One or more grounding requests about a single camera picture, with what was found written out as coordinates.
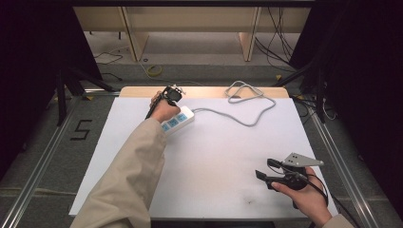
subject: gray floor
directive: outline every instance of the gray floor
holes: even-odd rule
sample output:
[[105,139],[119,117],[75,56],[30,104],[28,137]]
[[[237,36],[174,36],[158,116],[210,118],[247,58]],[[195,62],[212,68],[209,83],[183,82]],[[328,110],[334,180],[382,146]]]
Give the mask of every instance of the gray floor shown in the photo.
[[[195,86],[194,83],[205,86],[230,86],[236,80],[242,80],[252,86],[270,86],[276,81],[276,75],[286,76],[285,72],[270,66],[266,57],[254,51],[251,62],[244,62],[237,34],[227,33],[155,33],[148,40],[141,63],[145,67],[158,65],[163,68],[163,74],[152,80],[144,74],[143,68],[131,60],[130,53],[125,48],[126,40],[117,39],[117,33],[94,32],[87,35],[94,55],[114,50],[123,58],[111,65],[99,65],[103,73],[113,73],[123,80],[119,81],[109,74],[104,75],[105,82],[114,87],[123,86],[167,86],[167,81],[183,82],[181,86]],[[269,35],[260,34],[261,41],[268,41]],[[297,35],[290,34],[290,43],[294,44]],[[282,53],[278,43],[274,45],[277,53]],[[97,58],[100,63],[108,63],[116,59],[113,56]],[[279,62],[272,61],[275,66],[284,67]],[[287,85],[290,94],[299,94],[300,80]],[[86,88],[95,86],[84,83]],[[86,168],[95,149],[98,138],[106,122],[108,111],[113,103],[113,96],[98,95],[82,99],[73,112],[67,130],[57,147],[48,168],[39,182],[38,189],[22,216],[18,227],[68,227],[72,218],[68,216],[69,207],[74,201],[74,195],[86,172]],[[296,104],[301,116],[306,109]],[[0,218],[3,219],[16,200],[21,188],[24,187],[36,163],[48,146],[57,124],[57,103],[52,100],[48,109],[44,110],[41,121],[27,140],[27,150],[22,152],[11,166],[8,174],[0,182]],[[84,137],[83,132],[76,132],[76,126],[81,120],[91,120],[82,123],[81,128],[89,129],[85,140],[72,141],[72,138]],[[355,219],[360,217],[348,195],[343,182],[338,175],[334,162],[329,156],[325,143],[320,138],[317,128],[308,117],[301,117],[310,144],[319,160],[326,165],[321,168],[329,190],[348,208]],[[339,119],[326,120],[332,137],[342,154],[343,159],[351,169],[355,182],[365,200],[371,205],[379,227],[403,227],[402,220],[396,214],[382,190],[371,175],[365,162],[357,156],[354,143],[351,141],[343,122]],[[308,227],[309,221],[275,221],[276,227],[294,228]],[[245,225],[212,224],[209,222],[156,222],[154,227],[212,227],[213,225]],[[271,223],[255,224],[261,227],[272,227]]]

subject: gray bracket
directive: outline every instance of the gray bracket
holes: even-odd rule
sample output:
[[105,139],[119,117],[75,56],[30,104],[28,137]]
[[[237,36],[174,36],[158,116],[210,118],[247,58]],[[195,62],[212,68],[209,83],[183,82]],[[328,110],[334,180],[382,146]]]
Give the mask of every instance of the gray bracket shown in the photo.
[[297,153],[291,153],[283,162],[283,164],[294,166],[294,167],[305,167],[305,166],[322,166],[325,163],[323,161],[314,160]]

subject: person's left hand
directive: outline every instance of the person's left hand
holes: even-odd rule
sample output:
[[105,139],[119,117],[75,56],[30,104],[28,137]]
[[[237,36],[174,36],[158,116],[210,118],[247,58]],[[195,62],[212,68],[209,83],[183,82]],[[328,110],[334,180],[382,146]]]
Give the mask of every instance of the person's left hand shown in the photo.
[[[158,91],[157,94],[151,99],[150,106],[152,106],[156,102],[160,94],[161,91]],[[174,117],[180,112],[181,112],[180,108],[178,108],[177,106],[170,105],[166,99],[161,99],[161,101],[155,107],[150,118],[153,118],[158,122],[162,123],[164,121],[170,120],[172,117]]]

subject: gray cable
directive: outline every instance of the gray cable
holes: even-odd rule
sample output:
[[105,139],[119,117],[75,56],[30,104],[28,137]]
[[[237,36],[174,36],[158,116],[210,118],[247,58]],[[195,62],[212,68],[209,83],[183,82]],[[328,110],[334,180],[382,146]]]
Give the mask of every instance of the gray cable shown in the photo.
[[[236,84],[241,84],[241,86],[237,89],[237,91],[236,91],[234,94],[230,95],[230,94],[228,93],[229,90],[230,90],[232,87],[234,87]],[[257,94],[257,95],[254,96],[254,97],[244,98],[244,99],[237,99],[236,101],[233,101],[232,99],[235,98],[236,95],[237,95],[243,88],[245,88],[245,87],[250,88],[250,89],[251,89],[253,92],[255,92],[255,94]],[[253,87],[253,86],[251,86],[251,85],[248,85],[248,84],[244,83],[243,81],[236,81],[236,82],[234,82],[232,85],[230,85],[230,86],[225,90],[225,95],[228,97],[228,103],[229,103],[229,104],[239,104],[239,103],[246,102],[246,101],[249,101],[249,100],[252,100],[252,99],[256,99],[256,98],[265,98],[265,99],[271,101],[272,104],[271,104],[270,106],[264,108],[264,109],[260,112],[260,114],[258,115],[258,117],[256,118],[256,120],[255,120],[254,123],[243,123],[242,121],[240,121],[240,120],[238,120],[237,118],[231,116],[230,114],[223,113],[223,112],[219,112],[219,111],[217,111],[217,110],[214,110],[214,109],[211,109],[211,108],[207,108],[207,107],[195,108],[195,109],[192,109],[192,111],[193,111],[194,113],[199,112],[199,111],[211,111],[211,112],[214,112],[214,113],[216,113],[216,114],[222,115],[222,116],[224,116],[224,117],[228,117],[228,118],[230,118],[230,119],[232,119],[232,120],[236,121],[237,123],[242,124],[242,125],[244,125],[244,126],[252,127],[252,126],[255,126],[256,124],[258,124],[258,122],[259,122],[259,120],[260,120],[260,117],[263,115],[264,112],[266,112],[267,110],[272,109],[274,106],[276,106],[276,101],[275,101],[275,100],[273,100],[273,99],[271,99],[271,98],[269,98],[269,97],[264,96],[264,93],[263,93],[260,89],[258,89],[258,88],[256,88],[256,87]]]

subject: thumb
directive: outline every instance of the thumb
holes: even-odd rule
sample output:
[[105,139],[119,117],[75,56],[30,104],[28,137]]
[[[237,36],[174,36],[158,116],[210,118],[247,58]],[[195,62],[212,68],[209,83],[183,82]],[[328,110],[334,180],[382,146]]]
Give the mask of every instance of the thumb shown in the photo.
[[282,183],[272,182],[272,187],[290,198],[292,198],[296,193],[296,191],[294,191],[293,189],[289,188],[288,186]]

